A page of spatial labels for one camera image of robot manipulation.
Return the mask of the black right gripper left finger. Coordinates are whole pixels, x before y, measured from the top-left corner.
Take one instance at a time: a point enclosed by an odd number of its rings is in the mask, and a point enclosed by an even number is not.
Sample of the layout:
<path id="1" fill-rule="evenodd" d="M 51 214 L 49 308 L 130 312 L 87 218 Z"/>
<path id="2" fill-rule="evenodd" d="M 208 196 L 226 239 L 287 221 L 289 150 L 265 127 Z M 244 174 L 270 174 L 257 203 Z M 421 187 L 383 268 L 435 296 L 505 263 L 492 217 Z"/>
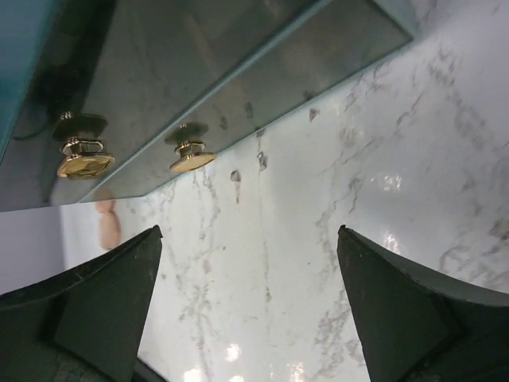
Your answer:
<path id="1" fill-rule="evenodd" d="M 161 381 L 138 358 L 161 258 L 158 226 L 1 296 L 3 381 Z"/>

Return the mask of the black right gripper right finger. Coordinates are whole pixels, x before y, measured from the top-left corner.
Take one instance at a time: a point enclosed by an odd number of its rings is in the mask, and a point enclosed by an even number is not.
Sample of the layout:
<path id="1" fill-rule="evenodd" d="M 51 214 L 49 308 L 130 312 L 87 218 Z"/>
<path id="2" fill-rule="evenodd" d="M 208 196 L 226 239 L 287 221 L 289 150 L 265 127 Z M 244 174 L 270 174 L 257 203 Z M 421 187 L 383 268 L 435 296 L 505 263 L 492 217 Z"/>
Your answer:
<path id="1" fill-rule="evenodd" d="M 506 381 L 508 296 L 341 226 L 337 256 L 372 381 Z"/>

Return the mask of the teal drawer organizer box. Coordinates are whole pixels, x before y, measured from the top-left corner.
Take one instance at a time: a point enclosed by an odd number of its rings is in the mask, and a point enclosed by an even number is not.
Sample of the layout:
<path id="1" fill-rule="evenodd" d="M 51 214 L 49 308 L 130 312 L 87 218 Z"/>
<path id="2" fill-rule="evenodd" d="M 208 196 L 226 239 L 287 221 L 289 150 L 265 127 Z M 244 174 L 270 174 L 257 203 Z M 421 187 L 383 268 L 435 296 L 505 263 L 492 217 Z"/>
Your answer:
<path id="1" fill-rule="evenodd" d="M 61 115 L 79 114 L 111 28 L 116 1 L 1 3 L 1 156 L 55 166 Z"/>

